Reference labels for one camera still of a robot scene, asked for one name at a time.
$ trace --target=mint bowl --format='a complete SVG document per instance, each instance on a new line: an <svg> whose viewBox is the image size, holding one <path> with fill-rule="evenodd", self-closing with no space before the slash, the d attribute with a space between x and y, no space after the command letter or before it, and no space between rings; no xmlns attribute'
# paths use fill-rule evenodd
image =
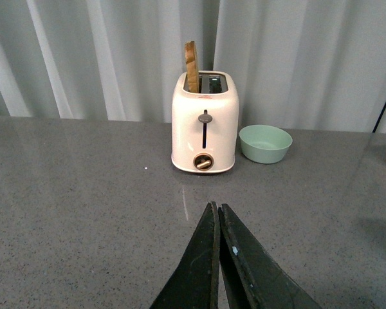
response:
<svg viewBox="0 0 386 309"><path fill-rule="evenodd" d="M243 154L251 161L273 164L281 161L293 142L285 130L257 124L239 132Z"/></svg>

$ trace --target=toaster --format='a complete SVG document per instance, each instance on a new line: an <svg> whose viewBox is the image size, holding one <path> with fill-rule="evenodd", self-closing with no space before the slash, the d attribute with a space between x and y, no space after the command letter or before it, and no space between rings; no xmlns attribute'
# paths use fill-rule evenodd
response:
<svg viewBox="0 0 386 309"><path fill-rule="evenodd" d="M199 93L183 73L172 101L172 163L193 173L220 173L235 162L239 97L229 74L199 71Z"/></svg>

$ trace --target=toaster slot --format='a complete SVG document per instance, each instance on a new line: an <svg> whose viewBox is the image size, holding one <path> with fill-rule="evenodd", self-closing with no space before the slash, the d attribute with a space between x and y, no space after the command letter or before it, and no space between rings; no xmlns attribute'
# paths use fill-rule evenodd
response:
<svg viewBox="0 0 386 309"><path fill-rule="evenodd" d="M202 148L206 148L207 144L207 124L213 120L213 117L207 113L207 109L203 111L203 114L201 114L199 117L199 121L203 123L203 141L202 141Z"/></svg>
<svg viewBox="0 0 386 309"><path fill-rule="evenodd" d="M209 93L221 93L222 92L220 75L208 77L208 88L209 88Z"/></svg>
<svg viewBox="0 0 386 309"><path fill-rule="evenodd" d="M183 87L188 91L187 77ZM223 74L200 73L199 74L199 93L217 94L228 91L226 77Z"/></svg>
<svg viewBox="0 0 386 309"><path fill-rule="evenodd" d="M202 145L203 149L206 149L206 143L207 143L207 123L203 123L203 145Z"/></svg>

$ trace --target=toaster lever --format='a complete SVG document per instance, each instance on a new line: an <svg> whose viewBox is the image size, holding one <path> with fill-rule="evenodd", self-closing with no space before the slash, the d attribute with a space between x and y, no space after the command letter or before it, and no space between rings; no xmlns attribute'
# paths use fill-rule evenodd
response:
<svg viewBox="0 0 386 309"><path fill-rule="evenodd" d="M199 121L203 124L208 124L213 120L213 117L210 116L208 113L201 114L198 118Z"/></svg>

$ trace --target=brass knob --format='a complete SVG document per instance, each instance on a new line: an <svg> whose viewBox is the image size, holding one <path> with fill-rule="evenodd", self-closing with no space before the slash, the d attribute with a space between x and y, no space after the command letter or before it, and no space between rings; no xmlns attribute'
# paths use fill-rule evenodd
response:
<svg viewBox="0 0 386 309"><path fill-rule="evenodd" d="M193 164L200 171L207 171L212 168L214 160L207 153L200 153L193 159Z"/></svg>

